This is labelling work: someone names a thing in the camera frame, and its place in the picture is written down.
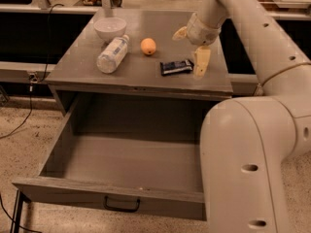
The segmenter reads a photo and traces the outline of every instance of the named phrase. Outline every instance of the bottle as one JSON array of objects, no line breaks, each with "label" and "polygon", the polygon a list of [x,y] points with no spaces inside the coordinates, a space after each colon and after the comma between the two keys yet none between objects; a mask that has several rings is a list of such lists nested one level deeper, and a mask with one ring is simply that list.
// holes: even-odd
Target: bottle
[{"label": "bottle", "polygon": [[114,40],[97,57],[97,67],[105,74],[115,72],[127,54],[129,38],[127,35]]}]

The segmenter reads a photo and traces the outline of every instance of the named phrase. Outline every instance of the drawer handle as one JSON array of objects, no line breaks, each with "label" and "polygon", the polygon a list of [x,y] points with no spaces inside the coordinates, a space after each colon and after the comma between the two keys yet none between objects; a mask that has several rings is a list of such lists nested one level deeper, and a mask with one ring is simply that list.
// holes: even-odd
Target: drawer handle
[{"label": "drawer handle", "polygon": [[137,199],[135,208],[133,209],[126,209],[126,208],[120,208],[120,207],[112,207],[108,205],[108,196],[105,196],[105,203],[104,208],[109,211],[115,211],[115,212],[123,212],[123,213],[136,213],[140,206],[140,199]]}]

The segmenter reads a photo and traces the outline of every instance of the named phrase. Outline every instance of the orange ball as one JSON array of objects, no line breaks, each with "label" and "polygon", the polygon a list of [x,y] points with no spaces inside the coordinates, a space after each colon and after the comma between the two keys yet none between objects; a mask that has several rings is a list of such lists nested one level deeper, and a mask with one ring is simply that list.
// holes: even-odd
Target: orange ball
[{"label": "orange ball", "polygon": [[140,49],[145,55],[153,55],[156,52],[156,42],[152,38],[146,38],[141,42]]}]

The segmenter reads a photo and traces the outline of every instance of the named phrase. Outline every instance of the bowl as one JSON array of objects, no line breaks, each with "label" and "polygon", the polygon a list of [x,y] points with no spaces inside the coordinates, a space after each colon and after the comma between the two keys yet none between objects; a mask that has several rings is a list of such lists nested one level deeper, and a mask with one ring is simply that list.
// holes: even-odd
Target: bowl
[{"label": "bowl", "polygon": [[105,17],[94,23],[94,29],[101,39],[110,43],[115,37],[124,35],[126,21],[117,17]]}]

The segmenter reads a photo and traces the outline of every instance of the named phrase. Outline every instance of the floor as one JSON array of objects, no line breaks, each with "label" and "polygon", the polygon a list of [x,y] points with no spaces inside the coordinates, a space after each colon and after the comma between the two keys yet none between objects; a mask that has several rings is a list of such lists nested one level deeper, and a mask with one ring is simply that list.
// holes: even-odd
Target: floor
[{"label": "floor", "polygon": [[[37,175],[39,165],[62,121],[62,114],[52,99],[33,99],[32,106],[33,111],[27,122],[12,136],[0,140],[0,193],[10,215],[17,192],[12,180]],[[28,97],[11,97],[4,107],[0,107],[0,136],[19,126],[28,113]],[[311,152],[286,160],[282,170],[294,232],[308,233],[311,228]],[[24,207],[21,224],[45,233],[209,232],[206,221],[37,203]],[[10,227],[11,221],[0,210],[0,233],[10,232]]]}]

